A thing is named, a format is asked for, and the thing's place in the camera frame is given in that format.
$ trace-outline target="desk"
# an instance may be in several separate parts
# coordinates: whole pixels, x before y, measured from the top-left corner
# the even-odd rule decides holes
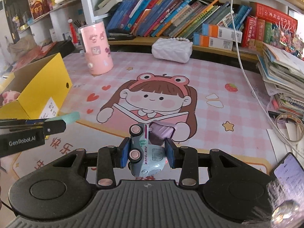
[[[79,111],[81,120],[69,125],[65,133],[50,136],[45,145],[17,155],[12,165],[16,177],[69,150],[85,148],[96,152],[101,146],[119,145],[128,136],[130,124],[155,118],[177,123],[174,140],[179,146],[195,147],[204,153],[218,148],[265,173],[276,165],[266,131],[270,126],[241,69],[197,59],[180,64],[144,53],[112,52],[111,55],[114,68],[97,77],[89,74],[85,58],[80,54],[64,58],[73,87],[60,112]],[[259,99],[266,104],[269,96],[261,76],[249,71],[246,74]],[[166,166],[155,178],[178,180],[179,172]],[[90,182],[94,182],[94,173],[91,168],[87,178]],[[128,168],[116,173],[118,180],[134,179]],[[206,171],[200,170],[200,183],[207,179]]]

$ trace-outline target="yellow shoe box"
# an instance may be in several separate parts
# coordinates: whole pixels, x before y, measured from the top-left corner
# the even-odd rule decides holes
[[[56,116],[72,81],[60,53],[40,59],[10,73],[0,93],[18,91],[20,96],[0,106],[0,119],[39,119]]]

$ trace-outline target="pink pen holder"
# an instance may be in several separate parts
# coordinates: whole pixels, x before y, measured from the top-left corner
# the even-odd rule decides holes
[[[92,75],[101,75],[113,68],[110,47],[103,22],[80,29],[85,57]]]

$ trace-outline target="purple toy piece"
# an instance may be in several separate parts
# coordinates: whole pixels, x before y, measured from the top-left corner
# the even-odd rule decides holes
[[[166,138],[172,138],[175,124],[154,120],[149,125],[149,140],[154,145],[161,146]]]

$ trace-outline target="phone screen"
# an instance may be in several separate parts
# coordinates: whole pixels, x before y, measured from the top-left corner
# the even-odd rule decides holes
[[[304,184],[304,170],[293,154],[280,162],[274,174],[280,183],[289,186],[291,190]]]

